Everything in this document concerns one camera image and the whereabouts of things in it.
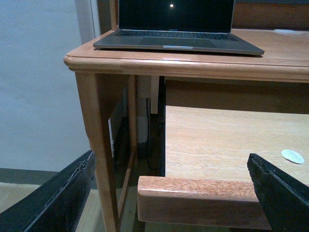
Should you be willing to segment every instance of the wooden desk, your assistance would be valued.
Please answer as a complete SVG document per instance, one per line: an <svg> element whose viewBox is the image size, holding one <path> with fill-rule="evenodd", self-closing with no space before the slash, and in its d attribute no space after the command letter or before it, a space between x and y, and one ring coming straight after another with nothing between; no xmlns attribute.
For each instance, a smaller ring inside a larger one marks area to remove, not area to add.
<svg viewBox="0 0 309 232"><path fill-rule="evenodd" d="M309 32L232 32L265 50L263 57L98 51L92 43L99 38L65 56L66 65L76 74L86 133L97 155L96 177L107 231L119 231L119 215L125 198L124 193L118 209L108 118L123 88L128 86L132 164L136 153L135 75L309 82Z"/></svg>
<svg viewBox="0 0 309 232"><path fill-rule="evenodd" d="M142 220L270 229L247 168L257 153L309 185L309 84L166 81L166 177L141 177Z"/></svg>

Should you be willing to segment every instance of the desk leg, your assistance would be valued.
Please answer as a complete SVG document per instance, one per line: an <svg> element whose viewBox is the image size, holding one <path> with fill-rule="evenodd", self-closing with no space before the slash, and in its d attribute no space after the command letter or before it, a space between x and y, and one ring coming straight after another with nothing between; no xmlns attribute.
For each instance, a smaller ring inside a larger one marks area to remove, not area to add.
<svg viewBox="0 0 309 232"><path fill-rule="evenodd" d="M136 76L131 75L128 81L128 114L131 152L137 154L137 119L136 119Z"/></svg>
<svg viewBox="0 0 309 232"><path fill-rule="evenodd" d="M108 119L127 85L128 76L79 72L75 75L86 134L97 159L96 180L105 229L119 232Z"/></svg>

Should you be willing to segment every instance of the wooden drawer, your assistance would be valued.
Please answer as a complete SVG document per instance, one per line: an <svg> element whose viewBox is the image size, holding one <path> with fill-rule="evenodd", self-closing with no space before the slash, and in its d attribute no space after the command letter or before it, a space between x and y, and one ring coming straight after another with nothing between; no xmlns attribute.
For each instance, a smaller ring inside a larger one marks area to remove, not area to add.
<svg viewBox="0 0 309 232"><path fill-rule="evenodd" d="M308 84L167 80L165 112L165 177L140 177L140 220L270 229L250 153L309 185ZM284 149L305 163L287 161Z"/></svg>

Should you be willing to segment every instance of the laptop trackpad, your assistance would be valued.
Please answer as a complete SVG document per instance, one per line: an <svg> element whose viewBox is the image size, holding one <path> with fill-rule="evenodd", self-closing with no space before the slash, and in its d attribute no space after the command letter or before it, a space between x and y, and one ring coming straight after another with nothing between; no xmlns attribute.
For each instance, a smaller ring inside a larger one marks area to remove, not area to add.
<svg viewBox="0 0 309 232"><path fill-rule="evenodd" d="M215 48L215 46L205 39L183 39L183 38L143 38L140 45L144 46L176 46L176 47L206 47Z"/></svg>

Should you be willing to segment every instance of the laptop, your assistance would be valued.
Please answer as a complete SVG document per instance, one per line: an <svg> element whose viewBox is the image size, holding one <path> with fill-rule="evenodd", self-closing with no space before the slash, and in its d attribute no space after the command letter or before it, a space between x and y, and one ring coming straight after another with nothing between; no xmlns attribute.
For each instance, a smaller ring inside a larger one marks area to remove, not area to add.
<svg viewBox="0 0 309 232"><path fill-rule="evenodd" d="M262 55L231 34L234 0L119 0L119 30L103 49L155 49Z"/></svg>

